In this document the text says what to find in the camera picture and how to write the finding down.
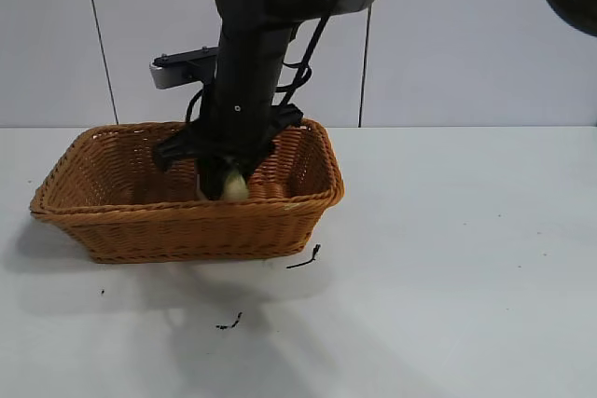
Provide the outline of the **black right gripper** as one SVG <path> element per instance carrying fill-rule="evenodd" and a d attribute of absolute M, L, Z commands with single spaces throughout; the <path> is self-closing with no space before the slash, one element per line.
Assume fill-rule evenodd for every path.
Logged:
<path fill-rule="evenodd" d="M 155 146 L 155 164 L 169 170 L 179 160 L 195 160 L 196 196 L 220 200 L 229 171 L 248 184 L 274 151 L 274 138 L 301 124 L 303 113 L 292 103 L 274 105 L 259 95 L 251 77 L 227 88 L 225 70 L 216 68 L 218 50 L 201 48 L 163 54 L 155 59 L 155 86 L 170 89 L 200 82 L 187 107 L 183 129 Z"/>

